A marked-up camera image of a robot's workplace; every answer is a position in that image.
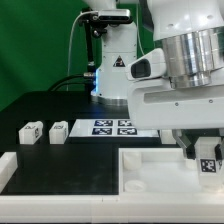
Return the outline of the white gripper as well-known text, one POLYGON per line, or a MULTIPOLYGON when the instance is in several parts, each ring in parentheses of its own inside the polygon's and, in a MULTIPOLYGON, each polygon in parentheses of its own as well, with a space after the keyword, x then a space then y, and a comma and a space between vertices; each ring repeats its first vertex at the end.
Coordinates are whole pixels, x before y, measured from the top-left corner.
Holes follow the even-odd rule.
MULTIPOLYGON (((207 86, 172 89, 164 79, 133 82, 128 89, 128 111, 137 129, 209 129, 224 127, 224 78, 214 75, 207 86)), ((182 130, 173 138, 186 159, 195 147, 182 130)))

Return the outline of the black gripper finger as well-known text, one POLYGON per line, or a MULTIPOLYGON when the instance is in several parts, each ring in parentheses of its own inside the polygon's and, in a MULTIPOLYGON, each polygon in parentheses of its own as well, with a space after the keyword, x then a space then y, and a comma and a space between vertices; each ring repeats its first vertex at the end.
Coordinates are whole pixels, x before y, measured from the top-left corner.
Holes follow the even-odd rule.
POLYGON ((218 144, 215 146, 215 159, 217 161, 224 159, 224 141, 222 138, 218 139, 218 144))

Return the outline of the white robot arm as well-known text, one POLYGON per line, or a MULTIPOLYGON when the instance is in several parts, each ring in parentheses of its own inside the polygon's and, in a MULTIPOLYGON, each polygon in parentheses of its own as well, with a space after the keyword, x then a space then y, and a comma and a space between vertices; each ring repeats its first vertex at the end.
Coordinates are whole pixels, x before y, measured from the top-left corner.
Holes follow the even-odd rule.
POLYGON ((170 129, 189 159, 186 129, 224 128, 224 0, 137 0, 155 49, 137 56, 137 26, 116 0, 84 0, 102 63, 92 97, 128 105, 138 129, 170 129))

